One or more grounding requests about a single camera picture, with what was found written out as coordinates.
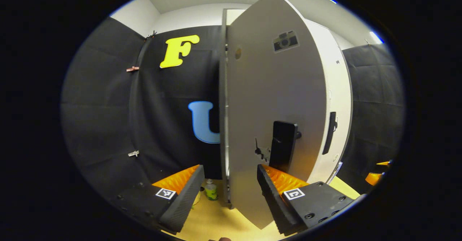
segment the yellow floor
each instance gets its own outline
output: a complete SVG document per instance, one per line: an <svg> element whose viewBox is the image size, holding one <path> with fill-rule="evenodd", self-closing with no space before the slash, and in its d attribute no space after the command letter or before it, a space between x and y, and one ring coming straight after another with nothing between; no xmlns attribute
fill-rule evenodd
<svg viewBox="0 0 462 241"><path fill-rule="evenodd" d="M221 180L213 180L213 183L217 185L218 195L223 193ZM359 196L359 193L337 177L334 177L330 186L350 198ZM205 191L199 192L199 195L199 201L191 209L181 232L171 236L187 241L218 241L221 237L228 237L232 241L277 241L285 238L279 234L274 221L264 229L259 229L238 209L230 210L220 196L218 200L211 201L205 196Z"/></svg>

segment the screw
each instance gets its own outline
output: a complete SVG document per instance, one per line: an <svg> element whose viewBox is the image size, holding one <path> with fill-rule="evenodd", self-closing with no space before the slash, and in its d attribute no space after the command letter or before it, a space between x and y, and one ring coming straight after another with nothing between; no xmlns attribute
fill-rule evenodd
<svg viewBox="0 0 462 241"><path fill-rule="evenodd" d="M310 218L313 218L314 216L315 216L314 213L309 213L305 215L305 219L310 219Z"/></svg>

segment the white door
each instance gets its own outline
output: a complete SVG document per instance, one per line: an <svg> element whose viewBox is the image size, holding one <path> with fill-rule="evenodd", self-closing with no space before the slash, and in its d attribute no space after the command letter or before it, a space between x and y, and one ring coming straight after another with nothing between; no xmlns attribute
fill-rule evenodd
<svg viewBox="0 0 462 241"><path fill-rule="evenodd" d="M307 180L327 135L327 79L304 18L287 0L250 6L228 27L227 43L230 202L264 228L273 218L256 170L268 162L254 153L256 139L260 149L271 148L274 121L298 124L302 137L288 173Z"/></svg>

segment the black fabric backdrop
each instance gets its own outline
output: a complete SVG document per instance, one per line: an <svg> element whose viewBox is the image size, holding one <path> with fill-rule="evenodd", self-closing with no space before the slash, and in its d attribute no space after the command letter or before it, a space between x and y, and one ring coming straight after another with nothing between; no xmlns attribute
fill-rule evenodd
<svg viewBox="0 0 462 241"><path fill-rule="evenodd" d="M337 176L363 194L372 189L365 178L375 164L397 154L404 129L404 89L384 44L342 52L351 77L353 119Z"/></svg>
<svg viewBox="0 0 462 241"><path fill-rule="evenodd" d="M193 133L192 101L210 101L210 129L219 131L220 26L194 27L144 38L107 18L76 53L62 89L61 122L69 153L104 197L151 184L196 164L221 179L219 144ZM178 67L160 69L170 38L197 34ZM133 65L140 70L127 73ZM138 157L128 153L139 150Z"/></svg>

